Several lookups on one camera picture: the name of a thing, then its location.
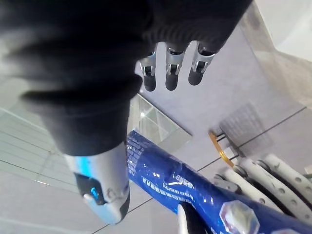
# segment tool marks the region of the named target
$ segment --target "tile grout line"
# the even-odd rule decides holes
[[[140,206],[144,205],[145,203],[151,201],[151,200],[153,200],[153,198],[150,198],[150,199],[148,199],[147,201],[144,201],[142,204],[140,204],[140,205],[134,207],[132,210],[130,210],[130,211],[127,213],[127,215],[128,215],[129,213],[131,213],[132,211],[136,210],[137,208],[139,208]],[[106,228],[107,226],[109,226],[109,224],[105,225],[104,227],[101,227],[100,229],[96,230],[95,232],[93,232],[93,233],[91,233],[91,234],[95,234],[95,233],[97,233],[98,231],[103,230],[103,229]]]
[[[248,144],[249,142],[253,141],[254,139],[256,139],[257,137],[267,133],[268,131],[270,131],[271,129],[277,127],[278,125],[280,125],[281,123],[284,123],[285,121],[287,121],[288,119],[294,117],[295,115],[299,114],[300,112],[304,111],[307,107],[303,107],[300,110],[296,111],[295,113],[291,114],[290,116],[288,116],[287,118],[283,119],[282,121],[278,122],[277,124],[273,125],[272,127],[268,128],[267,130],[263,131],[262,133],[259,133],[258,135],[254,136],[253,138],[247,140],[245,143],[241,144],[238,146],[238,148]]]
[[[292,118],[293,116],[299,114],[300,112],[302,112],[302,111],[305,110],[306,108],[307,108],[306,106],[303,107],[303,108],[301,108],[300,110],[298,110],[298,111],[296,111],[295,113],[291,114],[291,115],[288,116],[287,118],[281,120],[280,122],[278,122],[277,124],[275,124],[275,125],[273,125],[272,127],[268,128],[267,130],[263,131],[262,133],[260,133],[260,134],[258,134],[258,135],[256,135],[256,136],[254,136],[253,138],[247,140],[245,143],[239,145],[238,148],[240,148],[240,147],[242,147],[242,146],[248,144],[249,142],[253,141],[253,140],[256,139],[257,137],[259,137],[259,136],[265,134],[266,132],[270,131],[271,129],[277,127],[277,126],[280,125],[281,123],[283,123],[283,122],[287,121],[288,119]],[[208,163],[207,165],[205,165],[205,166],[201,167],[200,169],[198,169],[197,172],[200,172],[201,170],[205,169],[206,167],[208,167],[209,165],[215,163],[216,161],[218,161],[218,160],[220,160],[220,159],[221,159],[221,158],[219,157],[219,158],[213,160],[212,162],[210,162],[210,163]],[[153,200],[153,199],[154,199],[154,198],[150,198],[150,199],[148,199],[147,201],[143,202],[142,204],[138,205],[137,207],[134,207],[132,210],[130,210],[130,211],[128,212],[128,214],[129,214],[130,212],[136,210],[136,209],[139,208],[140,206],[146,204],[147,202]],[[103,229],[106,228],[107,226],[109,226],[109,224],[105,225],[104,227],[102,227],[102,228],[96,230],[95,232],[93,232],[93,233],[91,233],[91,234],[95,234],[95,233],[97,233],[97,232],[103,230]]]

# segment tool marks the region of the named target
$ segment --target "white robotic finger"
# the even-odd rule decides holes
[[[271,199],[275,204],[279,202],[277,205],[280,206],[283,212],[293,215],[303,222],[312,224],[312,211],[285,184],[249,158],[243,158],[239,166],[247,173],[250,179],[272,195]]]
[[[310,208],[312,207],[312,184],[307,178],[273,154],[259,161],[264,162],[271,174],[286,183]]]
[[[220,174],[227,181],[237,184],[241,188],[243,195],[249,197],[251,200],[257,201],[263,205],[266,205],[282,213],[281,209],[278,208],[278,206],[276,206],[276,204],[272,202],[271,199],[269,199],[266,195],[264,195],[261,191],[259,191],[253,185],[248,183],[243,177],[241,177],[231,168],[226,168],[220,171]]]

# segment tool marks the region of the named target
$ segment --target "blue led light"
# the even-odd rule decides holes
[[[93,188],[90,190],[90,192],[91,192],[91,195],[93,196],[93,198],[94,198],[95,200],[97,200],[97,199],[98,199],[97,189],[96,189],[95,187],[93,187]]]

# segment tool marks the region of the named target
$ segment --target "white plastic part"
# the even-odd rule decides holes
[[[178,223],[178,234],[189,234],[189,231],[187,229],[185,210],[180,204],[177,206],[177,223]]]
[[[126,202],[130,192],[126,157],[126,147],[123,142],[99,155],[65,155],[69,168],[73,172],[100,182],[107,203],[97,205],[89,196],[84,196],[84,200],[108,224],[116,224],[122,220],[120,208]]]
[[[227,181],[237,184],[241,188],[243,195],[249,197],[251,200],[257,201],[263,205],[266,205],[282,213],[280,208],[278,208],[278,206],[276,206],[275,203],[271,201],[271,199],[269,199],[266,195],[264,195],[253,185],[248,183],[243,177],[241,177],[231,168],[226,168],[224,171],[220,173]]]
[[[273,154],[261,159],[274,173],[291,184],[312,205],[312,183]]]
[[[312,211],[309,207],[285,184],[276,179],[262,167],[249,158],[240,161],[248,177],[257,181],[276,197],[299,220],[312,225]]]

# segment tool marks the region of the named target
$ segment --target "black fingertip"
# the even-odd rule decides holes
[[[144,77],[144,86],[147,91],[153,91],[156,88],[155,76]]]
[[[166,76],[166,88],[170,91],[176,89],[178,75],[167,74]]]
[[[189,83],[191,85],[198,85],[201,80],[203,79],[203,73],[194,72],[192,69],[190,70],[189,74]]]

